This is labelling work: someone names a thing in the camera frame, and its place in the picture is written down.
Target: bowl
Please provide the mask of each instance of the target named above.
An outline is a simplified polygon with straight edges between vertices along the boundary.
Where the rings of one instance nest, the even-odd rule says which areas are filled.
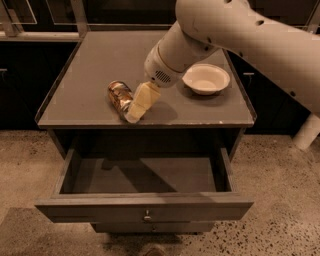
[[[195,93],[212,95],[229,85],[230,76],[220,67],[210,64],[196,64],[188,69],[182,80]]]

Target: gray tabletop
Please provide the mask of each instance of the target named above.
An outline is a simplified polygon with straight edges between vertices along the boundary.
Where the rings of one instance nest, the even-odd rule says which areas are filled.
[[[89,32],[38,122],[41,128],[249,127],[254,121],[222,50],[203,63],[225,69],[230,85],[218,96],[195,95],[182,81],[138,124],[122,121],[107,95],[114,80],[133,91],[144,79],[147,54],[165,31]]]

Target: drawer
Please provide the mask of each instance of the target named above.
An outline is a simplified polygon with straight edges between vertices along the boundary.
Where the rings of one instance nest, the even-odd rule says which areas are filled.
[[[52,197],[36,207],[97,231],[203,232],[239,220],[253,202],[236,191],[222,144],[214,129],[80,131]]]

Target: drawer handle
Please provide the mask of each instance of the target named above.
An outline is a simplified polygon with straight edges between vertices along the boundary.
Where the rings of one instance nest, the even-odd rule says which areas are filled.
[[[146,215],[143,217],[145,222],[150,222],[152,220],[151,216],[149,215],[149,210],[146,210]]]

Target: speckled floor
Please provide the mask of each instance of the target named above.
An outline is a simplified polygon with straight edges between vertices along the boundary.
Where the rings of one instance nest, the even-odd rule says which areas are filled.
[[[203,234],[97,234],[52,224],[34,207],[63,166],[46,132],[0,131],[0,255],[320,255],[320,139],[307,152],[288,136],[244,136],[232,162],[255,204],[238,222]]]

